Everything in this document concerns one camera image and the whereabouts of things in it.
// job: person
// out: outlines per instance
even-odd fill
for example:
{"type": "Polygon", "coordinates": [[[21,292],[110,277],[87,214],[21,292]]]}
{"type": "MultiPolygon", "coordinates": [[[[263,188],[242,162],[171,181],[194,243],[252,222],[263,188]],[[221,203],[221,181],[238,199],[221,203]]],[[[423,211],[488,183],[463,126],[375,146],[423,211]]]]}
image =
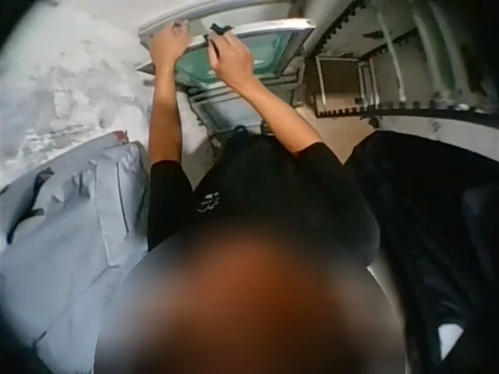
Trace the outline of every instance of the person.
{"type": "Polygon", "coordinates": [[[221,159],[192,189],[181,166],[175,92],[175,64],[190,39],[184,21],[165,27],[150,44],[156,81],[149,140],[149,249],[193,224],[257,214],[310,228],[335,248],[370,263],[379,230],[366,200],[314,127],[258,80],[249,49],[230,31],[209,33],[211,67],[256,109],[274,136],[235,131],[221,159]]]}
{"type": "Polygon", "coordinates": [[[184,21],[150,45],[156,83],[147,257],[192,227],[213,230],[201,229],[179,250],[191,249],[174,275],[168,271],[175,279],[167,289],[176,291],[155,295],[152,311],[141,306],[154,321],[154,343],[135,372],[361,372],[352,331],[367,329],[345,327],[356,323],[345,322],[352,313],[339,306],[323,254],[370,263],[379,245],[370,208],[313,126],[254,75],[253,56],[230,31],[210,33],[211,67],[274,136],[237,129],[193,190],[181,166],[175,92],[175,63],[189,41],[184,21]],[[313,239],[321,250],[308,256],[313,239]]]}

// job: printed graphic on shirt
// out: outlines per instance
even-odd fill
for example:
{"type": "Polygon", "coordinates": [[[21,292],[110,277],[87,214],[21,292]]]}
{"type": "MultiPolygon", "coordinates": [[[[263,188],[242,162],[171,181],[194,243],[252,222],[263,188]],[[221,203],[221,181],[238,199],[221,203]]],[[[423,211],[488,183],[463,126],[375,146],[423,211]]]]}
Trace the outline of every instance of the printed graphic on shirt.
{"type": "Polygon", "coordinates": [[[206,213],[214,210],[220,203],[218,192],[206,195],[197,208],[199,213],[206,213]]]}

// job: glass pane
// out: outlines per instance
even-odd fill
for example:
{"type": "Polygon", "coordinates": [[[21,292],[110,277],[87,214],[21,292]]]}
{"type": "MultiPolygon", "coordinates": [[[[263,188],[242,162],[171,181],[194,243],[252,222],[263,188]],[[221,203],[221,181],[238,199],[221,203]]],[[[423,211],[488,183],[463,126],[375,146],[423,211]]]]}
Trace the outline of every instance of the glass pane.
{"type": "MultiPolygon", "coordinates": [[[[273,33],[242,37],[241,40],[253,53],[255,73],[272,73],[281,60],[292,33],[273,33]]],[[[176,80],[188,86],[208,86],[218,81],[208,61],[206,48],[191,51],[180,58],[176,80]]]]}

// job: black bag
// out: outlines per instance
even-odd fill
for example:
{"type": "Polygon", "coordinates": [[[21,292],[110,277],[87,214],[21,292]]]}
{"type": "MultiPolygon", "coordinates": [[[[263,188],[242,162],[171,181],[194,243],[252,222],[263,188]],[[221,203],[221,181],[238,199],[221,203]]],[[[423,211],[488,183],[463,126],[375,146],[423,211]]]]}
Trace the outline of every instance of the black bag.
{"type": "Polygon", "coordinates": [[[463,330],[499,274],[499,163],[468,150],[375,132],[346,164],[377,217],[406,315],[412,372],[441,364],[438,328],[463,330]]]}

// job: ceiling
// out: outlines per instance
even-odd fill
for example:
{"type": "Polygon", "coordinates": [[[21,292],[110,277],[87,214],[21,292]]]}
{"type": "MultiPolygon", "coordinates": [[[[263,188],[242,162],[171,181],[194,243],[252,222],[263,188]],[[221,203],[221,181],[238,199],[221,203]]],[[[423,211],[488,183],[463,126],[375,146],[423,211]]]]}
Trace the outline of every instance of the ceiling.
{"type": "Polygon", "coordinates": [[[94,17],[136,33],[158,15],[206,0],[60,0],[94,17]]]}

